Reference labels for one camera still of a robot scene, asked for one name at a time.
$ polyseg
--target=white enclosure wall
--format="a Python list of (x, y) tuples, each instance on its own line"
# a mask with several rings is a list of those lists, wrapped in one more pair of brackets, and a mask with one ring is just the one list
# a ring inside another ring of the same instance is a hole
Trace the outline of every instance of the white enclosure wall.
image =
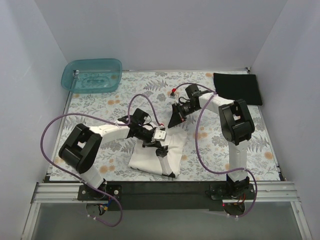
[[(21, 238), (37, 181), (46, 124), (62, 113), (67, 62), (33, 0), (0, 0), (0, 239)], [(48, 133), (52, 152), (58, 125)]]
[(252, 70), (284, 176), (294, 181), (313, 239), (320, 239), (320, 2), (288, 0)]
[(35, 0), (66, 60), (125, 70), (250, 67), (287, 0)]

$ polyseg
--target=table surface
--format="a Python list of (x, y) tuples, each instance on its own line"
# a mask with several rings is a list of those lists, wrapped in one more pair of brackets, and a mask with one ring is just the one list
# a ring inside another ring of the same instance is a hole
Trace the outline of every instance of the table surface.
[[(245, 71), (219, 72), (225, 74), (247, 74)], [(214, 89), (212, 72), (123, 72), (119, 88), (111, 93), (73, 94), (68, 113), (84, 113), (115, 121), (127, 115), (130, 99), (138, 93), (147, 95), (154, 105), (157, 117), (161, 123), (168, 124), (173, 99), (168, 98), (172, 88), (181, 83), (198, 83)], [(179, 97), (186, 97), (185, 86), (176, 93)], [(141, 108), (154, 116), (149, 103), (143, 97), (137, 97), (132, 104), (131, 113)], [(249, 106), (255, 132), (252, 134), (247, 152), (247, 167), (258, 181), (279, 181), (276, 158), (272, 152), (267, 129), (257, 106)], [(180, 175), (177, 178), (160, 176), (131, 169), (129, 160), (134, 150), (135, 139), (116, 140), (100, 146), (94, 166), (107, 181), (225, 181), (226, 175), (216, 175), (207, 172), (199, 163), (195, 149), (196, 121), (199, 112), (188, 116), (186, 122), (177, 126), (187, 131), (187, 138), (181, 158)], [(68, 116), (57, 139), (57, 149), (54, 162), (59, 166), (75, 172), (61, 158), (57, 150), (62, 146), (72, 129), (79, 123), (87, 126), (98, 126), (103, 123), (80, 116)], [(222, 172), (229, 169), (229, 150), (224, 139), (219, 116), (205, 111), (199, 128), (199, 149), (205, 164), (213, 171)], [(74, 181), (75, 178), (53, 167), (50, 181)]]

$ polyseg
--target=blue plastic container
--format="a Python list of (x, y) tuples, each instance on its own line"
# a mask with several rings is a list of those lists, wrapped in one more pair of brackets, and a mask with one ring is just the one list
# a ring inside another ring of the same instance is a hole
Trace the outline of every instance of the blue plastic container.
[(122, 63), (113, 58), (70, 62), (64, 69), (61, 86), (75, 94), (111, 93), (117, 90)]

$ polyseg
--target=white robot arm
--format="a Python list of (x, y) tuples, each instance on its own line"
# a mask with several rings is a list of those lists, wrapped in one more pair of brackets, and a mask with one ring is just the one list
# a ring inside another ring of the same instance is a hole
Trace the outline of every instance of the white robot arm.
[[(200, 107), (203, 108), (207, 101), (212, 96), (212, 93), (205, 93), (199, 97)], [(234, 100), (225, 99), (220, 96), (214, 96), (206, 109), (219, 115), (219, 107), (223, 105), (234, 104)], [(229, 146), (229, 169), (246, 168), (247, 167), (247, 149), (249, 146), (248, 140), (243, 140), (236, 145), (232, 141), (228, 141)], [(232, 181), (241, 181), (246, 179), (248, 173), (246, 171), (234, 171), (228, 173)]]
[(80, 123), (72, 130), (60, 148), (59, 157), (73, 167), (85, 182), (99, 189), (105, 180), (94, 166), (94, 161), (101, 144), (136, 137), (143, 141), (143, 146), (156, 148), (157, 155), (165, 156), (168, 153), (166, 147), (161, 144), (166, 139), (165, 128), (145, 124), (148, 116), (146, 112), (137, 108), (130, 116), (128, 126), (119, 125), (128, 123), (128, 116), (119, 118), (114, 122), (116, 125), (87, 127)]
[[(202, 109), (210, 100), (213, 93), (200, 91), (196, 84), (191, 84), (185, 89), (189, 100), (172, 105), (172, 117), (168, 128), (172, 128), (187, 119), (187, 115)], [(229, 100), (214, 96), (206, 109), (220, 117), (221, 130), (229, 146), (229, 169), (247, 167), (247, 149), (255, 126), (246, 102)], [(248, 173), (243, 170), (227, 174), (227, 184), (230, 192), (238, 194), (249, 186)]]

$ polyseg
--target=black towel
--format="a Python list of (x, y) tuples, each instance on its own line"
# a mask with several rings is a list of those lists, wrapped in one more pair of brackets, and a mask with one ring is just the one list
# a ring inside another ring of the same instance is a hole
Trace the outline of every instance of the black towel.
[(262, 105), (257, 77), (254, 74), (213, 74), (216, 93), (231, 100), (243, 99), (248, 105)]

